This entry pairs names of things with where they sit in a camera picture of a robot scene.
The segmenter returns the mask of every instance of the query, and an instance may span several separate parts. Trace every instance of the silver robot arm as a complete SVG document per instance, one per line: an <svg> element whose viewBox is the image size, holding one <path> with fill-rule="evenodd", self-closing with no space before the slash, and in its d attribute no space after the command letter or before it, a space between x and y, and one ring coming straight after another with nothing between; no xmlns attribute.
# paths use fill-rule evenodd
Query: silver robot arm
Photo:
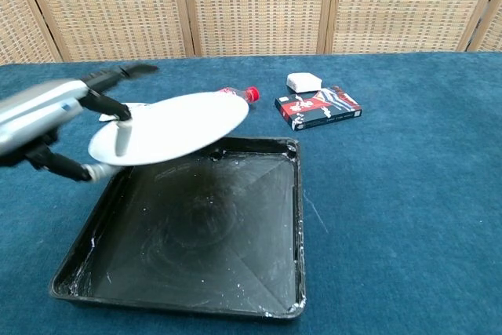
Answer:
<svg viewBox="0 0 502 335"><path fill-rule="evenodd" d="M58 127L79 115L84 107L131 119L126 105L102 94L123 78L157 71L149 64L132 64L93 73L81 79L61 79L33 86L0 101L0 166L16 166L28 160L36 169L47 169L72 180L95 181L120 168L107 164L81 165L52 153Z"/></svg>

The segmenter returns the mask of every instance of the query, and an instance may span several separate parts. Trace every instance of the blue table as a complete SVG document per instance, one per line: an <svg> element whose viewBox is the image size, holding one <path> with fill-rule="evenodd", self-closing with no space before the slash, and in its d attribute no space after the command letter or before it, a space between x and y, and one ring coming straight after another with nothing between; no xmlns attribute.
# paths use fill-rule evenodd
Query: blue table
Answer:
<svg viewBox="0 0 502 335"><path fill-rule="evenodd" d="M75 183L27 163L0 169L0 333L502 332L502 53L277 56L150 61L156 75L109 92L153 102L255 85L232 133L302 147L307 306L286 323L80 308L49 280L106 182ZM0 98L115 62L0 67ZM340 85L361 118L293 132L274 107L286 76ZM90 111L54 151L81 162L102 126Z"/></svg>

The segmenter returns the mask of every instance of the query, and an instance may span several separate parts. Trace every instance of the red bottle cap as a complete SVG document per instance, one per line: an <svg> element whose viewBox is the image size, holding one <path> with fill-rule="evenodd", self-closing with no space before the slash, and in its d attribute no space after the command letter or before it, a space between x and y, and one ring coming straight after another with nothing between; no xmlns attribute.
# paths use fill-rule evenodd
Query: red bottle cap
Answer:
<svg viewBox="0 0 502 335"><path fill-rule="evenodd" d="M258 88L255 86L250 86L246 89L246 93L249 96L249 102L256 102L260 98L260 92L258 92Z"/></svg>

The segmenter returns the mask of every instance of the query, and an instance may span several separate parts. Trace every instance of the white object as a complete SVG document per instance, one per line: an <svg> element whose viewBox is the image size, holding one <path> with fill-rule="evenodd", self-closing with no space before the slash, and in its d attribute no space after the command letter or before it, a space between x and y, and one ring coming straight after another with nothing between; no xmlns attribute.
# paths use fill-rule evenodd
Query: white object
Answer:
<svg viewBox="0 0 502 335"><path fill-rule="evenodd" d="M134 109L137 109L139 107L143 107L143 106L148 106L149 104L145 104L143 102L124 102L123 103L124 105L127 105L127 107L129 108L129 110L131 110L131 112L134 111ZM101 122L108 122L108 121L115 121L117 120L117 118L113 115L107 115L107 114L102 114L100 116L100 121Z"/></svg>
<svg viewBox="0 0 502 335"><path fill-rule="evenodd" d="M296 93L321 90L322 80L310 72L295 72L288 75L286 85Z"/></svg>
<svg viewBox="0 0 502 335"><path fill-rule="evenodd" d="M127 152L132 132L132 119L128 121L117 121L117 137L115 139L115 154L117 156L122 156Z"/></svg>
<svg viewBox="0 0 502 335"><path fill-rule="evenodd" d="M120 169L122 169L121 166L112 166L108 164L92 164L84 165L84 167L89 172L91 181L93 182L113 176L114 174L118 173Z"/></svg>
<svg viewBox="0 0 502 335"><path fill-rule="evenodd" d="M193 93L160 101L133 112L129 143L117 155L118 122L100 129L89 154L113 166L152 164L197 151L227 135L248 115L249 105L223 92Z"/></svg>

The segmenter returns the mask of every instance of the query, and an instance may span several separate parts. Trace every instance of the tray rim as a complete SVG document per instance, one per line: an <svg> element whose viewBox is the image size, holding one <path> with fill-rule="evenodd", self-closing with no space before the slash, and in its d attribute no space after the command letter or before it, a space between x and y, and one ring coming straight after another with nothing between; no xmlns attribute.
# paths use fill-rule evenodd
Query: tray rim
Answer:
<svg viewBox="0 0 502 335"><path fill-rule="evenodd" d="M155 303L146 302L142 300L123 300L123 299L109 299L109 298L99 298L99 297L85 297L85 296L74 296L69 294L61 294L56 290L56 281L60 278L62 272L67 267L71 258L74 256L76 249L82 243L85 238L85 234L89 231L89 226L96 221L96 217L100 215L100 207L107 200L107 198L112 195L113 191L116 191L121 183L121 180L125 180L130 177L130 174L134 170L134 166L126 166L123 171L119 172L117 175L113 176L108 182L93 209L87 216L85 223L82 225L77 237L72 242L69 250L66 252L63 260L60 262L56 272L49 282L49 296L57 300L64 300L71 302L73 304L93 304L99 305L101 307L115 307L115 308L129 308L129 309L140 309L142 311L163 311L166 313L184 313L184 314L201 314L201 315L224 315L227 317L242 317L251 319L266 319L266 320L282 320L282 319L295 319L298 318L305 310L307 302L307 292L306 292L306 271L305 271L305 258L304 258L304 207L303 207L303 185L301 180L301 151L299 140L292 137L241 137L241 136L228 136L222 137L221 139L210 144L208 147L214 144L220 143L222 140L252 140L254 142L260 141L283 141L286 145L293 145L295 147L296 161L294 169L294 180L296 181L295 190L293 190L293 234L295 239L293 240L295 249L295 259L296 259L296 288L297 288L297 299L300 300L299 306L293 312L285 312L280 315L265 315L264 313L252 313L248 311L236 311L236 310L218 310L213 308L197 307L187 310L185 307L166 304L166 303Z"/></svg>

